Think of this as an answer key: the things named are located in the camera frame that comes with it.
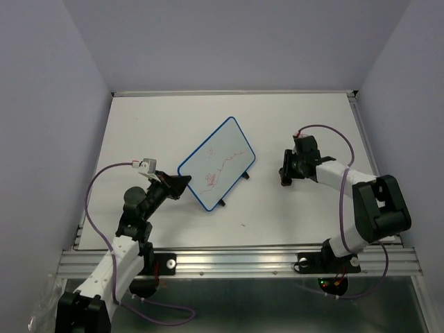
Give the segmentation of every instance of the white table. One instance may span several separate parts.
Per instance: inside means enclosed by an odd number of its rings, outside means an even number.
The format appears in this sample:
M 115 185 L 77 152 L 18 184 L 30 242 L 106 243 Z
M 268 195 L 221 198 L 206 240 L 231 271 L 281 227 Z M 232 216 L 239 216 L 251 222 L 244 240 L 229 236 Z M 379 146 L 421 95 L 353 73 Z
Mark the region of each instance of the white table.
M 257 160 L 250 179 L 225 197 L 225 207 L 206 212 L 187 189 L 179 201 L 166 200 L 150 218 L 156 248 L 320 244 L 339 232 L 339 194 L 311 180 L 282 187 L 278 170 L 292 134 L 302 126 L 324 123 L 353 144 L 354 168 L 372 173 L 364 144 L 345 93 L 156 96 L 114 98 L 98 170 L 112 163 L 144 157 L 157 169 L 176 174 L 178 165 L 227 117 L 236 117 Z M 333 132 L 309 129 L 321 155 L 348 163 L 350 152 Z M 92 190 L 89 212 L 112 238 L 122 213 L 123 194 L 148 181 L 123 166 L 106 171 Z M 345 200 L 345 226 L 353 223 L 352 202 Z M 79 249 L 104 249 L 85 222 Z

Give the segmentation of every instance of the board stand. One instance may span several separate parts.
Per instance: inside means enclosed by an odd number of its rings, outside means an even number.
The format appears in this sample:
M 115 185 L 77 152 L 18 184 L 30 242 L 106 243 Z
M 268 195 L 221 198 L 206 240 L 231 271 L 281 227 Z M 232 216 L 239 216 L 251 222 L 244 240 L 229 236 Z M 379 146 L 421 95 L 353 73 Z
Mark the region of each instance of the board stand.
M 245 179 L 250 179 L 250 175 L 248 175 L 248 173 L 246 171 L 242 174 L 241 177 L 245 178 Z M 217 204 L 222 206 L 222 207 L 225 207 L 225 205 L 226 205 L 225 201 L 223 201 L 222 199 L 219 200 L 219 202 Z

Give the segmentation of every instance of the red scribble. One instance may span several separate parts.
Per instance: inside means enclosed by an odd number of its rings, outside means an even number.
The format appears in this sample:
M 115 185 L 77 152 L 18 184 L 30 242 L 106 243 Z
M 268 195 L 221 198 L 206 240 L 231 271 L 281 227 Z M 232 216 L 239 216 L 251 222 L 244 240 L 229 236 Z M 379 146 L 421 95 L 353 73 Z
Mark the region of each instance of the red scribble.
M 205 180 L 207 181 L 207 186 L 208 186 L 208 187 L 211 187 L 211 188 L 210 188 L 210 189 L 206 189 L 205 191 L 202 191 L 200 194 L 205 193 L 205 192 L 209 192 L 209 191 L 213 190 L 213 188 L 217 185 L 217 183 L 218 183 L 218 181 L 219 181 L 219 178 L 221 177 L 221 173 L 222 173 L 223 168 L 225 167 L 225 163 L 226 163 L 226 162 L 231 161 L 231 160 L 232 160 L 233 158 L 235 158 L 236 156 L 240 156 L 240 155 L 246 153 L 247 151 L 248 151 L 248 150 L 246 150 L 246 151 L 240 151 L 240 152 L 238 152 L 238 153 L 234 153 L 233 156 L 231 156 L 231 157 L 227 157 L 227 158 L 225 159 L 225 161 L 223 161 L 221 168 L 220 168 L 220 169 L 217 169 L 217 171 L 218 171 L 217 176 L 216 176 L 215 173 L 213 173 L 213 174 L 211 174 L 211 173 L 207 174 L 207 175 L 205 176 Z

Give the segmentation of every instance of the whiteboard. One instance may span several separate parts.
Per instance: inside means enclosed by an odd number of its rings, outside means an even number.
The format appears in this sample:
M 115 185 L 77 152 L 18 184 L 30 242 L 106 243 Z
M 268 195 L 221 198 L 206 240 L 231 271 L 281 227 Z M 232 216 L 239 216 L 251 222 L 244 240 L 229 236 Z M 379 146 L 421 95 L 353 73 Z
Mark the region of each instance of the whiteboard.
M 211 212 L 255 160 L 236 119 L 228 117 L 178 167 L 178 174 L 191 176 L 188 188 Z
M 185 190 L 180 200 L 166 199 L 150 218 L 150 241 L 156 248 L 321 244 L 339 232 L 338 191 L 311 180 L 280 184 L 284 150 L 302 126 L 324 123 L 340 130 L 355 148 L 353 167 L 371 173 L 364 144 L 346 94 L 251 94 L 114 98 L 97 169 L 117 162 L 151 157 L 157 169 L 177 174 L 178 166 L 225 119 L 236 117 L 254 149 L 250 179 L 235 185 L 226 206 L 206 212 Z M 343 140 L 328 130 L 310 129 L 321 155 L 348 163 Z M 123 194 L 132 186 L 147 188 L 145 177 L 130 166 L 106 171 L 92 188 L 89 212 L 97 227 L 112 238 L 119 224 Z M 344 199 L 344 224 L 354 223 L 352 202 Z M 79 249 L 104 249 L 85 222 Z

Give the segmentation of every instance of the blue border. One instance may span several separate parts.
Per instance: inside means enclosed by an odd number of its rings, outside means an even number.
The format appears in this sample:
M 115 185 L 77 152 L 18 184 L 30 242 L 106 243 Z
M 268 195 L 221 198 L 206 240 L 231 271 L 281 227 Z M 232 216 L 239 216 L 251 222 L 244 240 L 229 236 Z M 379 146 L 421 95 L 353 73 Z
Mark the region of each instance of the blue border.
M 219 129 L 221 129 L 221 127 L 223 126 L 223 125 L 225 125 L 225 123 L 227 122 L 227 121 L 229 121 L 230 119 L 233 119 L 234 120 L 234 122 L 236 123 L 236 125 L 237 125 L 237 127 L 239 128 L 239 130 L 241 131 L 241 134 L 242 134 L 242 136 L 244 137 L 244 139 L 245 139 L 245 142 L 247 143 L 247 145 L 248 145 L 248 147 L 250 147 L 250 150 L 251 150 L 251 152 L 253 153 L 253 156 L 254 156 L 254 159 L 253 159 L 253 161 L 250 163 L 250 165 L 248 165 L 247 166 L 247 169 L 245 169 L 245 171 L 244 172 L 242 172 L 241 173 L 241 175 L 239 176 L 239 178 L 237 178 L 237 180 L 233 183 L 233 185 L 231 185 L 231 187 L 225 192 L 225 194 L 222 196 L 222 198 L 221 198 L 221 200 L 223 199 L 223 198 L 225 198 L 225 196 L 227 195 L 227 193 L 233 188 L 233 186 L 239 181 L 239 179 L 241 179 L 241 177 L 242 177 L 242 175 L 253 165 L 253 163 L 256 161 L 256 154 L 255 154 L 255 152 L 253 151 L 253 149 L 251 148 L 251 145 L 250 145 L 250 142 L 248 142 L 248 140 L 247 140 L 247 138 L 245 137 L 245 134 L 244 134 L 244 132 L 242 131 L 242 128 L 241 128 L 241 126 L 239 126 L 239 123 L 237 122 L 237 120 L 236 120 L 236 118 L 234 118 L 233 116 L 231 116 L 231 117 L 228 117 L 218 128 L 216 128 L 216 130 L 214 130 L 214 132 L 213 133 L 211 133 L 211 135 L 204 141 L 204 142 L 202 142 L 202 144 L 200 144 L 200 146 L 199 147 L 197 147 L 194 151 L 193 151 L 193 153 L 191 153 L 190 154 L 190 156 L 188 156 L 186 159 L 185 159 L 185 161 L 183 161 L 179 166 L 178 166 L 178 175 L 179 176 L 182 176 L 182 174 L 180 173 L 180 168 L 182 167 L 182 165 L 184 165 L 190 158 L 191 158 L 191 156 L 193 156 L 209 139 L 211 139 L 211 137 L 214 135 L 214 134 L 216 134 L 216 132 L 219 130 Z M 214 207 L 212 208 L 212 209 L 207 209 L 206 208 L 206 206 L 203 204 L 203 202 L 202 201 L 200 201 L 200 199 L 199 199 L 199 197 L 197 196 L 197 194 L 196 194 L 196 192 L 194 192 L 193 191 L 193 189 L 189 186 L 189 185 L 187 185 L 188 186 L 188 188 L 189 188 L 189 190 L 192 192 L 192 194 L 196 197 L 196 199 L 199 201 L 199 203 L 202 205 L 202 207 L 207 211 L 207 212 L 211 212 L 212 210 L 214 210 L 214 208 L 216 208 L 216 206 L 217 206 L 217 204 L 218 203 L 216 203 L 215 205 L 214 205 Z

